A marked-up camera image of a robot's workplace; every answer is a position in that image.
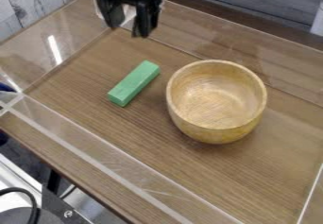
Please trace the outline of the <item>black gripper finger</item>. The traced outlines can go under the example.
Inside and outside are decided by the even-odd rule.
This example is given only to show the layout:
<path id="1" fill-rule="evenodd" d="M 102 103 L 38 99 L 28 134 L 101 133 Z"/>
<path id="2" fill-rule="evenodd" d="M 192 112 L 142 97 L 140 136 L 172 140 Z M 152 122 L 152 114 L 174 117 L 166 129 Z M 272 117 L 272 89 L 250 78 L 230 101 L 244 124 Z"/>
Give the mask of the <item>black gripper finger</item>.
<path id="1" fill-rule="evenodd" d="M 140 3 L 132 25 L 132 36 L 146 38 L 157 27 L 160 7 Z"/>
<path id="2" fill-rule="evenodd" d="M 120 0 L 96 0 L 96 2 L 106 26 L 110 28 L 118 27 L 125 19 Z"/>

